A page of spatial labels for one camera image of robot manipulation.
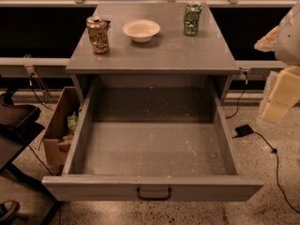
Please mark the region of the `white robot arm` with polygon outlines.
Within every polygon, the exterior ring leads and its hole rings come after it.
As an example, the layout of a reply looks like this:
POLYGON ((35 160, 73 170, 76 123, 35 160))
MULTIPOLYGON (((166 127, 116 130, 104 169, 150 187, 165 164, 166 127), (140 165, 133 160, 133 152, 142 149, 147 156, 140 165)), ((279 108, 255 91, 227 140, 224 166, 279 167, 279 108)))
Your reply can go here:
POLYGON ((286 67, 271 72, 261 104, 260 119, 269 124, 280 122, 300 100, 300 3, 295 4, 278 26, 258 40, 254 49, 274 52, 286 67))

